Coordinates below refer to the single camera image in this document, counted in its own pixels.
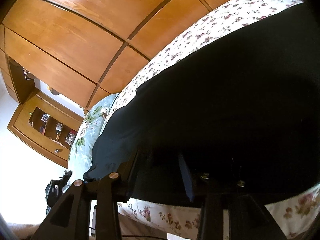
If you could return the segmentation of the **light blue floral pillow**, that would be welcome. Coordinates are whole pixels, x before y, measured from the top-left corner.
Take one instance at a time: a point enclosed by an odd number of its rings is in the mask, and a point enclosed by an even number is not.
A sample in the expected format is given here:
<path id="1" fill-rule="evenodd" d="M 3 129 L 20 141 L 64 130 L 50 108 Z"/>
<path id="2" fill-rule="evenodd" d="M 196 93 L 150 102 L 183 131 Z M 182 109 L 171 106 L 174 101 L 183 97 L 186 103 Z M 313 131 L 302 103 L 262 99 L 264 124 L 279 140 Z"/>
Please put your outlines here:
<path id="1" fill-rule="evenodd" d="M 85 115 L 69 153 L 68 169 L 72 171 L 72 175 L 67 185 L 70 186 L 74 181 L 83 179 L 84 173 L 91 168 L 94 143 L 117 96 L 116 93 L 105 97 Z"/>

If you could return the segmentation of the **wooden shelf cabinet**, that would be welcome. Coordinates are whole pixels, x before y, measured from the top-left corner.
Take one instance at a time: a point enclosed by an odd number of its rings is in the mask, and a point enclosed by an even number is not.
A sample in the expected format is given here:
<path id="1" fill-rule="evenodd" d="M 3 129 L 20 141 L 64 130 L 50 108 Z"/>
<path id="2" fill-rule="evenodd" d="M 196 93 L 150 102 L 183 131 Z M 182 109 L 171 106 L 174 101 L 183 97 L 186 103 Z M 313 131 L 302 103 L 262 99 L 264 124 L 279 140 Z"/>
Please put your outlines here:
<path id="1" fill-rule="evenodd" d="M 67 168 L 83 117 L 34 89 L 14 112 L 8 129 L 37 153 Z"/>

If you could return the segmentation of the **wooden wardrobe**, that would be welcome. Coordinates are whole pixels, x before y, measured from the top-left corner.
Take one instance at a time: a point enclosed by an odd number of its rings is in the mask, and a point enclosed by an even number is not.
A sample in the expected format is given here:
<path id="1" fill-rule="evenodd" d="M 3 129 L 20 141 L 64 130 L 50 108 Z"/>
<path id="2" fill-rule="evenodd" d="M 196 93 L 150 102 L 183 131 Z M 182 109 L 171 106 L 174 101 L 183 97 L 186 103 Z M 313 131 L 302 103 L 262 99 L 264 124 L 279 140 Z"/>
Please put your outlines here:
<path id="1" fill-rule="evenodd" d="M 1 23 L 1 51 L 89 109 L 227 1 L 16 0 Z"/>

